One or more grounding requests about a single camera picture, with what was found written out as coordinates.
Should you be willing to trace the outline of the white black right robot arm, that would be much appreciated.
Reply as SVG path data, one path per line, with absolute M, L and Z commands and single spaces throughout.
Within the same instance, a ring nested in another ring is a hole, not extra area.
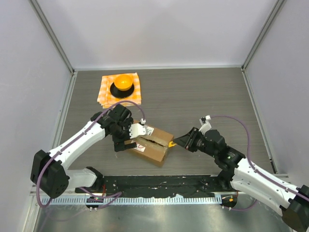
M 309 188 L 295 186 L 263 170 L 241 152 L 227 145 L 217 130 L 205 133 L 192 128 L 174 143 L 190 152 L 214 158 L 221 169 L 218 185 L 224 191 L 238 190 L 277 212 L 284 223 L 297 232 L 309 228 Z

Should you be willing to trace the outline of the yellow utility knife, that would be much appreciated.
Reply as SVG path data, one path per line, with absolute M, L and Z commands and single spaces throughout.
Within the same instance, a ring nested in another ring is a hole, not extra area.
M 176 144 L 175 142 L 170 141 L 168 147 L 170 148 L 170 147 L 174 147 L 174 146 L 176 146 L 176 145 L 177 145 L 177 144 Z

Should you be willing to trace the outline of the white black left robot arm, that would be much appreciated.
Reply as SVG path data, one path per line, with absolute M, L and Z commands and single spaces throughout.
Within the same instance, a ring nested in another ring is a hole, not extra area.
M 111 110 L 94 114 L 79 132 L 58 147 L 48 152 L 39 150 L 34 155 L 30 175 L 37 191 L 43 191 L 51 199 L 70 189 L 101 191 L 103 175 L 98 170 L 93 167 L 71 170 L 69 167 L 88 148 L 109 135 L 116 152 L 134 148 L 135 143 L 126 144 L 132 138 L 133 125 L 131 111 L 119 104 Z

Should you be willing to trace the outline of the brown cardboard express box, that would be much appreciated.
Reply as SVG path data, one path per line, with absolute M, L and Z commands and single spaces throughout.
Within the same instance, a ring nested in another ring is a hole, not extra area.
M 152 164 L 162 167 L 169 153 L 169 143 L 174 135 L 145 124 L 147 134 L 133 140 L 125 141 L 125 144 L 136 143 L 136 147 L 127 151 Z

